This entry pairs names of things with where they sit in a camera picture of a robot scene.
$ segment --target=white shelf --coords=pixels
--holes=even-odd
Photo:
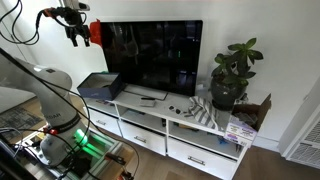
[[[162,121],[159,117],[155,117],[150,114],[140,114],[136,111],[128,109],[120,116],[120,118],[159,133],[166,134],[166,128],[162,127]]]
[[[179,128],[169,123],[169,136],[197,145],[204,149],[222,154],[224,156],[237,160],[241,152],[236,152],[236,145],[232,142],[228,144],[220,144],[217,136],[208,135],[205,131],[194,132],[190,129]]]
[[[88,105],[88,107],[92,109],[99,110],[101,112],[104,112],[106,114],[110,114],[113,116],[118,116],[116,107],[113,103],[103,101],[103,100],[98,100],[98,99],[88,99],[85,98],[85,101]]]
[[[174,106],[181,111],[188,111],[188,108],[191,106],[191,101],[188,97],[178,94],[169,93],[166,97],[165,101],[156,100],[155,107],[142,107],[139,106],[140,98],[142,96],[135,95],[127,92],[121,92],[117,98],[113,101],[117,105],[121,105],[123,107],[127,107],[130,109],[134,109],[137,111],[141,111],[144,113],[148,113],[154,116],[158,116],[170,121],[174,121],[177,123],[183,123],[188,126],[192,126],[197,129],[201,129],[203,131],[208,131],[213,134],[217,134],[220,136],[224,135],[224,131],[211,129],[206,127],[205,125],[197,122],[193,117],[184,117],[184,115],[178,115],[175,112],[169,110],[170,106]],[[226,124],[229,120],[229,113],[227,112],[219,112],[220,121],[219,122],[222,127],[226,127]]]

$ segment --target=black tv screen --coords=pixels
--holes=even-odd
[[[125,83],[194,96],[201,20],[101,22],[109,72]]]

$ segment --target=white wall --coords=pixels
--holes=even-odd
[[[320,1],[303,0],[215,0],[189,1],[83,1],[91,6],[88,22],[95,18],[114,20],[203,19],[204,31],[199,65],[199,79],[206,79],[213,58],[227,45],[257,37],[256,49],[265,60],[257,62],[257,75],[247,92],[252,102],[261,103],[272,93],[272,110],[259,132],[260,137],[279,141],[311,87],[320,75],[318,51]],[[55,7],[50,0],[24,1],[22,17],[28,20],[20,28],[30,36],[36,12]],[[64,30],[53,20],[40,23],[40,42],[30,47],[37,61],[68,72],[75,85],[88,73],[105,70],[102,50],[92,45],[73,48]]]
[[[2,15],[5,12],[7,12],[7,10],[3,8],[1,3],[2,2],[0,2],[0,14]],[[5,37],[10,37],[10,34],[6,29],[6,27],[9,27],[8,24],[10,24],[10,19],[5,19],[3,22],[0,23],[0,31]],[[30,53],[28,53],[25,47],[18,47],[15,44],[5,41],[4,39],[2,39],[2,37],[0,37],[0,47],[14,57],[20,58],[27,62],[34,62],[32,61],[33,58],[31,58]],[[0,87],[0,113],[32,97],[34,97],[33,94],[25,91]]]

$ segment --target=cable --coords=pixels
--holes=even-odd
[[[96,126],[94,123],[92,123],[93,124],[93,126],[100,132],[100,133],[102,133],[102,134],[104,134],[104,135],[107,135],[106,133],[104,133],[103,131],[101,131],[101,129],[98,127],[98,126]],[[138,151],[137,151],[137,149],[135,148],[135,147],[133,147],[131,144],[129,144],[129,143],[127,143],[127,142],[124,142],[123,140],[120,140],[120,139],[117,139],[117,138],[115,138],[115,137],[111,137],[112,139],[114,139],[114,140],[117,140],[117,141],[120,141],[120,142],[122,142],[122,143],[124,143],[124,144],[126,144],[126,145],[128,145],[128,146],[130,146],[134,151],[135,151],[135,153],[137,154],[137,159],[138,159],[138,161],[137,161],[137,167],[136,167],[136,169],[135,169],[135,171],[134,171],[134,173],[133,173],[133,177],[135,177],[136,176],[136,173],[137,173],[137,170],[138,170],[138,168],[139,168],[139,165],[140,165],[140,156],[139,156],[139,153],[138,153]]]
[[[53,83],[51,83],[51,82],[48,82],[48,81],[46,81],[46,80],[43,80],[43,79],[37,77],[37,76],[34,75],[32,72],[30,72],[27,68],[25,68],[23,65],[21,65],[17,60],[15,60],[13,57],[11,57],[8,53],[6,53],[5,51],[3,51],[3,52],[2,52],[2,51],[1,51],[1,49],[0,49],[0,53],[2,53],[3,56],[5,56],[10,62],[12,62],[14,65],[16,65],[18,68],[20,68],[20,69],[21,69],[22,71],[24,71],[25,73],[27,73],[27,74],[31,75],[32,77],[34,77],[35,79],[37,79],[40,83],[42,83],[44,86],[46,86],[48,89],[50,89],[54,94],[56,94],[58,97],[60,97],[60,98],[61,98],[63,101],[65,101],[68,105],[70,105],[70,107],[72,107],[72,108],[75,109],[79,114],[81,114],[83,117],[85,117],[85,118],[88,120],[88,126],[87,126],[87,129],[86,129],[85,134],[87,134],[87,131],[88,131],[89,126],[90,126],[90,123],[92,123],[102,134],[105,134],[105,133],[103,133],[103,132],[90,120],[90,118],[86,117],[82,112],[80,112],[76,107],[74,107],[70,102],[68,102],[65,98],[63,98],[59,93],[57,93],[54,89],[52,89],[52,88],[51,88],[50,86],[48,86],[47,84],[52,85],[52,86],[55,86],[55,87],[60,88],[60,89],[63,89],[63,90],[65,90],[65,91],[67,91],[67,92],[70,92],[70,93],[75,94],[75,95],[77,95],[78,97],[80,97],[81,100],[83,101],[84,105],[86,106],[88,113],[89,113],[88,106],[87,106],[86,102],[84,101],[83,97],[81,97],[79,94],[77,94],[77,93],[75,93],[75,92],[72,92],[72,91],[70,91],[70,90],[67,90],[67,89],[61,87],[61,86],[55,85],[55,84],[53,84]],[[130,145],[130,144],[128,144],[128,143],[126,143],[126,142],[124,142],[124,141],[121,141],[121,140],[118,140],[118,141],[123,142],[123,143],[129,145],[130,147],[132,147],[132,148],[135,150],[135,152],[136,152],[136,154],[137,154],[137,156],[138,156],[138,165],[137,165],[137,168],[136,168],[135,173],[134,173],[134,175],[135,175],[135,174],[136,174],[136,171],[137,171],[137,169],[138,169],[138,167],[139,167],[139,159],[140,159],[140,157],[139,157],[138,151],[137,151],[132,145]]]
[[[80,12],[80,14],[84,14],[84,20],[82,25],[84,25],[84,23],[87,21],[87,14],[85,12]]]
[[[88,174],[89,174],[91,177],[93,177],[94,179],[100,180],[98,177],[96,177],[95,175],[93,175],[90,171],[88,171]]]
[[[21,6],[21,7],[20,7],[20,10],[19,10],[18,15],[17,15],[16,18],[14,19],[14,22],[13,22],[13,24],[12,24],[12,26],[11,26],[12,36],[13,36],[18,42],[12,41],[12,40],[8,39],[7,37],[5,37],[5,36],[2,34],[1,31],[0,31],[0,35],[1,35],[2,38],[4,38],[6,41],[8,41],[8,42],[10,42],[10,43],[13,43],[13,44],[34,45],[34,44],[36,44],[36,43],[39,41],[39,39],[40,39],[40,35],[39,35],[39,33],[38,33],[38,29],[39,29],[39,23],[40,23],[40,19],[41,19],[41,15],[42,15],[43,11],[40,11],[40,12],[38,13],[37,19],[36,19],[36,24],[35,24],[35,26],[36,26],[36,31],[35,31],[34,35],[33,35],[29,40],[27,40],[27,41],[21,41],[21,40],[16,36],[15,31],[14,31],[14,29],[15,29],[15,24],[16,24],[18,18],[20,17],[21,12],[22,12],[22,9],[23,9],[21,0],[17,0],[17,4],[16,4],[10,11],[8,11],[6,14],[4,14],[4,15],[0,18],[0,23],[2,22],[2,20],[3,20],[6,16],[8,16],[10,13],[12,13],[14,10],[16,10],[17,7],[19,6],[19,4],[20,4],[20,6]]]
[[[65,28],[75,28],[76,26],[67,26],[65,24],[63,24],[60,20],[58,20],[58,18],[53,18],[58,24],[60,24],[61,26],[65,27]]]
[[[20,150],[20,147],[22,146],[23,134],[19,130],[17,130],[16,128],[12,128],[12,127],[0,128],[0,130],[10,130],[10,129],[18,132],[20,134],[20,136],[21,136],[19,148],[17,148],[17,150],[16,150],[16,152],[14,153],[14,156],[13,156],[13,158],[15,158],[17,156],[19,150]]]
[[[14,130],[14,128],[10,128],[10,127],[9,127],[9,128],[1,128],[1,129],[7,130],[8,132]],[[33,131],[33,132],[46,133],[46,132],[44,132],[44,131],[37,130],[37,129],[17,129],[17,130],[18,130],[18,131]],[[61,137],[58,136],[58,135],[54,135],[54,134],[51,134],[51,135],[52,135],[53,137],[56,137],[56,138],[60,139],[61,141],[63,141],[66,145],[69,146],[69,148],[71,149],[71,151],[74,151],[74,150],[73,150],[73,147],[72,147],[66,140],[64,140],[63,138],[61,138]],[[46,164],[43,164],[42,161],[40,161],[40,162],[41,162],[43,165],[45,165],[46,167],[55,168],[55,167],[59,166],[68,156],[69,156],[69,153],[67,154],[66,157],[63,158],[63,160],[62,160],[61,162],[59,162],[59,163],[56,164],[56,165],[46,165]]]

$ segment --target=potted plant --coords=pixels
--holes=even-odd
[[[211,94],[213,105],[220,110],[231,110],[236,99],[245,93],[249,82],[256,73],[250,71],[249,63],[262,60],[261,52],[252,50],[257,39],[252,38],[245,44],[228,46],[229,54],[217,54],[215,62],[219,64],[212,71]]]

